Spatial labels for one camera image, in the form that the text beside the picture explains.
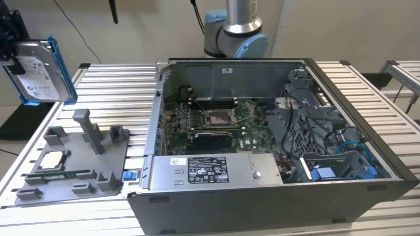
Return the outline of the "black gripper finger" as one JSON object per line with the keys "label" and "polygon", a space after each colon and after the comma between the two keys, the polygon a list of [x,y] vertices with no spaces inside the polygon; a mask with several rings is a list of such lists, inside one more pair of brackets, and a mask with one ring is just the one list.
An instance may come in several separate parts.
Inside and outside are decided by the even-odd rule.
{"label": "black gripper finger", "polygon": [[11,65],[9,65],[9,69],[14,75],[23,75],[26,74],[26,69],[21,64],[21,61],[17,57],[11,58]]}

